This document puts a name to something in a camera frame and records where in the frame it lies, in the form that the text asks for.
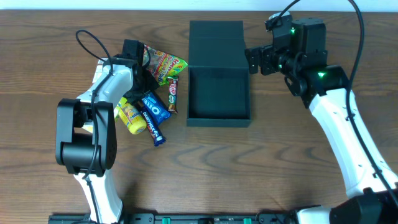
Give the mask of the brown Pocky box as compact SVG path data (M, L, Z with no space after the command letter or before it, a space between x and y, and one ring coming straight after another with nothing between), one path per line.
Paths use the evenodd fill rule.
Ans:
M102 73L103 73L103 64L104 64L105 61L107 61L106 58L100 58L100 59L98 60L98 63L97 63L97 65L96 65L96 70L95 70L95 72L94 72L92 84L94 84L94 83L99 79L99 77L102 76Z

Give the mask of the colourful gummy candy bag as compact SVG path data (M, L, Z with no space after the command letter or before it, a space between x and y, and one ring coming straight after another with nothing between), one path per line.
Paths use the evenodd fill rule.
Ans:
M159 85L166 84L167 77L174 77L184 70L188 63L184 59L156 50L148 45L144 45L144 65L156 79Z

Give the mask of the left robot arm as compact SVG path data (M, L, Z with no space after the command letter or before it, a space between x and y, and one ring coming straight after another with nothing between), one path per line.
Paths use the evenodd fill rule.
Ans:
M129 91L145 93L152 82L146 47L126 39L120 54L100 58L92 85L75 99L57 106L55 159L80 183L90 206L89 223L119 223L122 200L111 168L116 159L114 109Z

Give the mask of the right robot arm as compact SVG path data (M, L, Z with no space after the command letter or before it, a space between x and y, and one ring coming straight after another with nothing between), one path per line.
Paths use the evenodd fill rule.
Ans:
M285 223L396 223L397 175L387 165L359 113L352 82L339 65L327 64L321 19L270 16L270 45L246 49L250 73L281 73L285 84L322 127L338 161L347 200L291 211Z

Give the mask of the black gift box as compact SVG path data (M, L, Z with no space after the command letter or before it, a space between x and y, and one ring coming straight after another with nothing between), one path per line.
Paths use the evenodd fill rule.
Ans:
M190 21L187 126L251 124L243 22Z

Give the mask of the KitKat Milo bar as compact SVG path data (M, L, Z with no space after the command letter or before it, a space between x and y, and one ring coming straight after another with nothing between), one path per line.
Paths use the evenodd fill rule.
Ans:
M169 85L169 100L168 100L168 111L173 114L177 114L177 92L178 92L178 76L167 77Z

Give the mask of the blue Oreo pack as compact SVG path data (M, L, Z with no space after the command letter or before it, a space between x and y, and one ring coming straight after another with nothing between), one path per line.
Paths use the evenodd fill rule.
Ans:
M171 117L170 112L166 109L163 102L153 92L148 92L141 101L156 124L160 125Z

